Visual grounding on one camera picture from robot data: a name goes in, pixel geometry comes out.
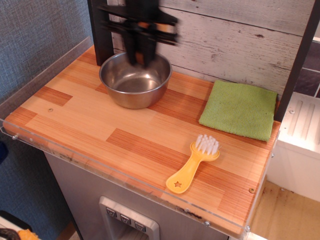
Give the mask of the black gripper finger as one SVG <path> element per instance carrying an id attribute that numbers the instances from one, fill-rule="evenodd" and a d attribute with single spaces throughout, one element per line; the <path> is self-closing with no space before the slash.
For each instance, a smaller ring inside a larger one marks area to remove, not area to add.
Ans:
<path id="1" fill-rule="evenodd" d="M 136 42 L 134 36 L 130 32 L 124 34 L 124 46 L 131 65 L 137 63 L 136 60 Z"/>
<path id="2" fill-rule="evenodd" d="M 157 42 L 149 37 L 142 39 L 142 54 L 144 66 L 148 67 L 155 58 Z"/>

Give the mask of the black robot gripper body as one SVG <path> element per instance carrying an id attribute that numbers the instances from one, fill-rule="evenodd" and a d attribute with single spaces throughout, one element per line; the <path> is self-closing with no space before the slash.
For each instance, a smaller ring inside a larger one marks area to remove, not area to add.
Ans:
<path id="1" fill-rule="evenodd" d="M 117 34 L 138 34 L 150 37 L 152 40 L 175 45 L 178 34 L 160 30 L 159 25 L 176 27 L 178 19 L 162 11 L 158 0 L 126 0 L 124 5 L 100 4 L 99 10 L 107 15 L 113 15 L 124 19 L 122 22 L 105 20 L 104 27 Z"/>

